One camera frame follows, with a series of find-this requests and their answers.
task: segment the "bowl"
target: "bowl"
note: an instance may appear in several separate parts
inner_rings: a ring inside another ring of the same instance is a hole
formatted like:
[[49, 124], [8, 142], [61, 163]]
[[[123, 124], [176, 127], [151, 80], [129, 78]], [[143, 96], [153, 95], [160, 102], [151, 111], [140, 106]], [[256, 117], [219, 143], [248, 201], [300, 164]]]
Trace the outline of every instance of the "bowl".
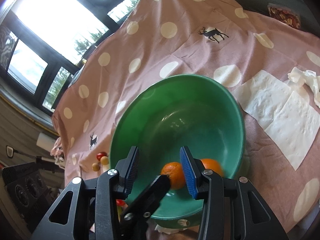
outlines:
[[[242, 113], [230, 92], [199, 75], [177, 75], [142, 92], [121, 117], [112, 138], [110, 166], [138, 146], [140, 159], [131, 203], [162, 167], [180, 162], [179, 150], [188, 146], [193, 157], [217, 160], [224, 176], [233, 178], [245, 146]], [[194, 200], [187, 186], [170, 190], [151, 218], [166, 228], [199, 225], [202, 200]]]

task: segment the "dark window frame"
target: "dark window frame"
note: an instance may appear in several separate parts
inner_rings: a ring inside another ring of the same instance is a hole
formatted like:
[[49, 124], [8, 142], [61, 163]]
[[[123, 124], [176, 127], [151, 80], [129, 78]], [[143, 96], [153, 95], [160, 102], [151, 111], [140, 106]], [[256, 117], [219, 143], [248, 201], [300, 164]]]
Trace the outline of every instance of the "dark window frame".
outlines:
[[[108, 13], [116, 7], [118, 4], [124, 0], [77, 0], [85, 8], [87, 8], [92, 14], [100, 20], [109, 30], [103, 34], [98, 41], [96, 41], [92, 46], [87, 49], [87, 51], [82, 56], [83, 59], [88, 59], [90, 54], [94, 49], [101, 44], [107, 37], [115, 33], [123, 22], [127, 19], [128, 13], [118, 22], [115, 22]], [[48, 63], [45, 68], [36, 91], [33, 94], [28, 89], [26, 89], [22, 84], [15, 80], [8, 72], [4, 69], [0, 70], [0, 76], [5, 80], [10, 87], [12, 87], [18, 94], [22, 95], [30, 104], [39, 108], [47, 115], [51, 116], [52, 112], [43, 106], [44, 99], [50, 89], [50, 86], [53, 83], [56, 75], [58, 74], [61, 67], [65, 68], [70, 74], [75, 75], [77, 71], [80, 70], [81, 66], [74, 65], [55, 49], [50, 47], [46, 42], [39, 38], [35, 33], [33, 33], [28, 27], [26, 27], [19, 18], [12, 12], [9, 11], [6, 17], [3, 20], [5, 24], [18, 38], [15, 46], [18, 41], [21, 40], [26, 46], [33, 50], [39, 57], [41, 57], [45, 62]], [[60, 101], [63, 93], [68, 88], [71, 83], [71, 76], [68, 77], [64, 83], [61, 91], [58, 93], [55, 102], [53, 103], [53, 108], [57, 106]]]

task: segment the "orange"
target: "orange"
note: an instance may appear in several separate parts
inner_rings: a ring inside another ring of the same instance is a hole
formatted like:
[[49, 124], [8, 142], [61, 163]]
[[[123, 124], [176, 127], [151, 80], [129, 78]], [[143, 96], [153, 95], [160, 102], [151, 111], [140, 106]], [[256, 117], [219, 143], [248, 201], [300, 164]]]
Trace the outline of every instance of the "orange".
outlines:
[[218, 173], [221, 177], [223, 177], [223, 170], [221, 168], [221, 165], [213, 159], [201, 159], [204, 167], [206, 169], [213, 170], [214, 172]]
[[171, 189], [180, 189], [186, 184], [182, 165], [178, 162], [167, 163], [163, 166], [160, 174], [169, 175]]

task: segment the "reindeer print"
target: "reindeer print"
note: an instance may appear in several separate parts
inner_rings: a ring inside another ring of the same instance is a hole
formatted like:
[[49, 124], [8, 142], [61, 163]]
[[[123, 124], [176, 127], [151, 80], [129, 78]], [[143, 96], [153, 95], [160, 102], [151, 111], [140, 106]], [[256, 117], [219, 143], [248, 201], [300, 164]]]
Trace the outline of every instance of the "reindeer print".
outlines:
[[224, 37], [223, 37], [222, 35], [225, 35], [226, 37], [229, 37], [228, 35], [219, 32], [219, 31], [217, 30], [217, 28], [215, 28], [215, 29], [212, 30], [212, 31], [207, 32], [207, 31], [205, 30], [205, 27], [202, 27], [202, 28], [198, 31], [198, 33], [199, 33], [200, 35], [203, 35], [203, 36], [207, 37], [207, 38], [208, 38], [209, 40], [211, 40], [211, 41], [216, 41], [217, 43], [219, 43], [219, 41], [214, 37], [215, 35], [219, 35], [223, 40], [224, 40]]
[[91, 138], [91, 140], [90, 140], [90, 150], [92, 150], [92, 148], [97, 144], [98, 135], [96, 135], [96, 137], [93, 138], [94, 135], [95, 135], [94, 133], [92, 133], [92, 135], [90, 135], [90, 138]]

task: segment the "polka dot tablecloth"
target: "polka dot tablecloth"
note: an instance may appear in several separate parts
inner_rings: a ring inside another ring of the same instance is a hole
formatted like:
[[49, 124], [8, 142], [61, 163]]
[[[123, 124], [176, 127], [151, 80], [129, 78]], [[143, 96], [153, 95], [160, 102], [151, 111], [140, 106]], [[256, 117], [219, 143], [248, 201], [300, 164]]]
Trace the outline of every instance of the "polka dot tablecloth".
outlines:
[[[232, 92], [265, 70], [320, 113], [310, 89], [288, 80], [294, 67], [320, 73], [317, 37], [244, 11], [234, 0], [140, 0], [90, 56], [52, 116], [67, 158], [65, 182], [107, 169], [94, 172], [92, 164], [98, 152], [108, 154], [125, 109], [168, 76], [204, 75]], [[257, 121], [243, 114], [248, 178], [289, 231], [319, 199], [319, 134], [295, 171]]]

